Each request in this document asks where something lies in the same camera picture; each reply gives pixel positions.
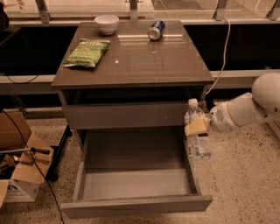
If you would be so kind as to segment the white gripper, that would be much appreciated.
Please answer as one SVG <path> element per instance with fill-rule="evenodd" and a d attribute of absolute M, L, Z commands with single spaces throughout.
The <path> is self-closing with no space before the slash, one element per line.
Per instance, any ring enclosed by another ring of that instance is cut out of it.
<path fill-rule="evenodd" d="M 191 119 L 185 119 L 185 135 L 187 137 L 198 134 L 207 133 L 210 122 L 213 130 L 222 132 L 229 132 L 240 128 L 236 122 L 237 105 L 231 101 L 224 101 L 210 110 L 212 121 L 203 115 Z"/>

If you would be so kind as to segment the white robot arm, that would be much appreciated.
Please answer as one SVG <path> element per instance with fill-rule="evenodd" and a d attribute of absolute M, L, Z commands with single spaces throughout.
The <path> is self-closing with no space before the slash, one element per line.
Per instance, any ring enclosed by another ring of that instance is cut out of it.
<path fill-rule="evenodd" d="M 210 117 L 185 114 L 185 135 L 204 134 L 211 128 L 229 132 L 251 123 L 266 123 L 280 117 L 280 73 L 258 77 L 251 91 L 214 106 Z"/>

